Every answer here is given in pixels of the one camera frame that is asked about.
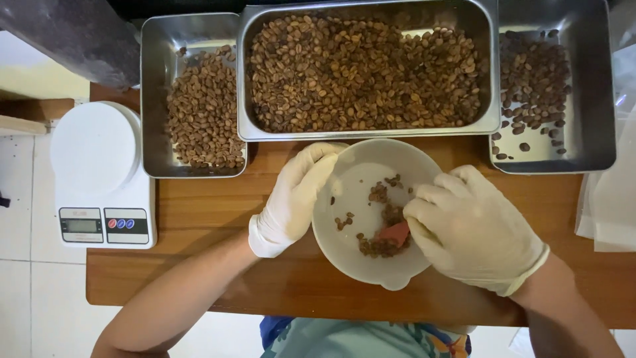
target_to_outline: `small stainless steel tray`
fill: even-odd
[[[480,87],[480,119],[458,128],[394,129],[382,131],[267,133],[256,124],[252,107],[251,79],[247,75],[252,39],[263,23],[288,15],[318,15],[340,18],[381,18],[400,21],[405,31],[426,32],[434,25],[461,27],[472,37],[476,49],[488,55],[490,76]],[[286,6],[248,6],[241,14],[237,38],[238,135],[245,141],[319,140],[488,134],[499,126],[499,44],[497,0],[366,0]]]
[[[557,154],[551,138],[539,130],[526,129],[513,135],[508,126],[499,131],[502,137],[495,144],[514,159],[496,159],[491,144],[493,165],[515,174],[582,173],[610,168],[616,160],[616,130],[605,0],[502,0],[499,24],[502,35],[514,31],[537,39],[542,30],[558,29],[558,38],[549,40],[565,47],[573,92],[565,104],[566,125],[560,128],[557,138],[565,143],[564,155]],[[530,145],[529,152],[519,149],[524,142]]]
[[[172,82],[185,69],[184,59],[218,47],[235,47],[239,16],[235,13],[171,15],[148,19],[141,28],[141,122],[144,170],[155,178],[229,178],[247,167],[247,145],[242,168],[193,168],[181,164],[172,153],[165,133],[168,121],[166,97]],[[183,57],[181,47],[188,51]],[[224,62],[235,67],[236,62]]]

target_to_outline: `white latex glove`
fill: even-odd
[[[475,167],[440,174],[404,207],[415,243],[440,273],[509,296],[550,247]]]
[[[314,143],[285,164],[263,212],[249,221],[249,246],[256,256],[276,257],[307,232],[316,196],[348,146]]]

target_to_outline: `wooden table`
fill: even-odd
[[[139,111],[139,94],[92,85],[91,101],[110,100]],[[488,166],[487,137],[408,138],[444,171],[475,165],[515,204],[535,232],[576,272],[585,298],[610,328],[636,328],[636,254],[601,254],[574,235],[581,175],[507,175]],[[150,250],[86,254],[86,298],[125,304],[178,262],[246,227],[272,191],[276,176],[307,142],[258,144],[243,175],[229,179],[159,180],[158,244]],[[275,259],[238,278],[211,311],[338,319],[426,321],[437,324],[522,326],[517,305],[491,292],[445,278],[433,268],[391,292],[340,273],[307,234]]]

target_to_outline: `glove cuff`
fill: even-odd
[[[247,242],[254,255],[262,258],[272,258],[280,255],[288,245],[268,241],[258,229],[259,215],[252,215],[249,219]]]
[[[541,266],[543,266],[544,263],[546,263],[546,260],[548,260],[548,256],[550,255],[550,246],[548,246],[548,244],[546,244],[546,243],[542,243],[542,244],[543,244],[543,250],[541,251],[541,255],[536,260],[534,265],[532,265],[532,267],[528,271],[522,273],[521,276],[515,278],[510,283],[510,285],[508,286],[506,291],[503,292],[503,294],[501,294],[500,292],[497,292],[498,295],[500,295],[502,297],[508,297],[508,296],[512,295],[513,293],[515,293],[519,289],[519,287],[521,287],[521,285],[523,285],[523,283],[525,282],[525,280],[528,277],[530,277]]]

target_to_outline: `person's left hand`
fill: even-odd
[[[249,221],[249,246],[256,256],[276,257],[307,232],[317,194],[348,146],[314,143],[285,164],[263,212]]]

